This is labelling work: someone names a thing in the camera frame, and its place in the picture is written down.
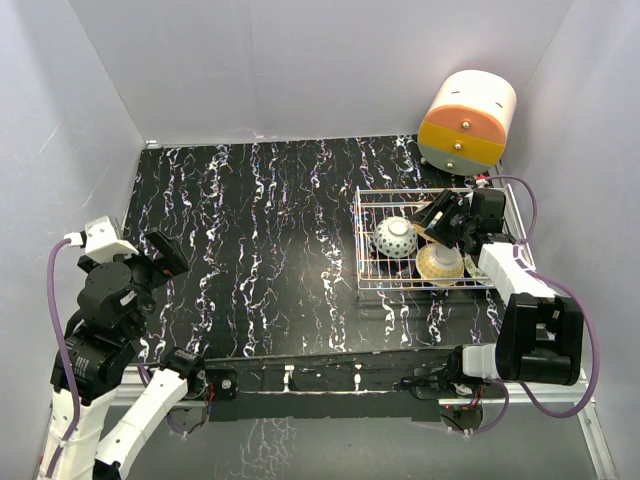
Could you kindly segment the orange blue ornate bowl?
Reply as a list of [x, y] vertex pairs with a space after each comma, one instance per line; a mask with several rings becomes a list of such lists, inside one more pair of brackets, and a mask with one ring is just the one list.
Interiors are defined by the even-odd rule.
[[421, 205], [410, 217], [410, 222], [416, 234], [427, 243], [435, 243], [435, 240], [426, 233], [426, 227], [422, 224], [427, 204]]

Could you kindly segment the blue patterned bowl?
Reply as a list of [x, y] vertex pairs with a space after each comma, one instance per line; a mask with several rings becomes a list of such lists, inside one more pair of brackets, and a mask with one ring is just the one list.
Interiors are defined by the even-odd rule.
[[377, 252], [391, 259], [410, 257], [417, 249], [418, 235], [405, 218], [391, 216], [382, 220], [373, 232]]

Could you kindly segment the yellow blue mandala bowl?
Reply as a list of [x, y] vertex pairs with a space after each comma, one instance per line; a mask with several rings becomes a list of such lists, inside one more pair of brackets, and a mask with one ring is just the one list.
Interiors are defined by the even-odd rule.
[[464, 275], [460, 252], [440, 243], [430, 243], [417, 252], [416, 268], [423, 280], [442, 287], [454, 285]]

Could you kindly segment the white floral leaf bowl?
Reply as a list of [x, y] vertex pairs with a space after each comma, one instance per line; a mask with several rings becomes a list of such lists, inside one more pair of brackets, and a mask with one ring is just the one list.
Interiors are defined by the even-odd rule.
[[492, 281], [489, 276], [478, 267], [471, 255], [465, 254], [463, 256], [463, 265], [465, 268], [465, 275], [471, 280], [481, 285], [491, 285]]

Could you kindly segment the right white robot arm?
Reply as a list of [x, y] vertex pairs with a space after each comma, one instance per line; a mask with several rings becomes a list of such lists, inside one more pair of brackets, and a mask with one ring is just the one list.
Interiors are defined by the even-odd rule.
[[466, 397], [488, 381], [574, 385], [580, 374], [584, 315], [577, 302], [540, 280], [521, 256], [523, 242], [504, 230], [506, 196], [479, 188], [470, 196], [443, 190], [410, 220], [437, 246], [461, 247], [474, 257], [506, 309], [498, 338], [458, 346], [444, 368], [415, 372], [397, 390], [447, 388]]

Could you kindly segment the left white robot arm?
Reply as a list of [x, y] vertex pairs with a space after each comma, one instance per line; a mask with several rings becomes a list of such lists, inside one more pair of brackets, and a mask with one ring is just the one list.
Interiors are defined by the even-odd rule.
[[[104, 421], [134, 343], [147, 331], [155, 310], [153, 293], [189, 265], [176, 239], [153, 228], [145, 233], [156, 249], [151, 258], [124, 240], [107, 217], [66, 235], [47, 262], [47, 301], [58, 344], [51, 374], [49, 430], [40, 463], [40, 479], [124, 479], [136, 457], [184, 398], [206, 387], [203, 359], [174, 348], [161, 360], [126, 414], [109, 432]], [[86, 274], [78, 309], [60, 321], [55, 294], [55, 265], [63, 247], [84, 253], [78, 266]]]

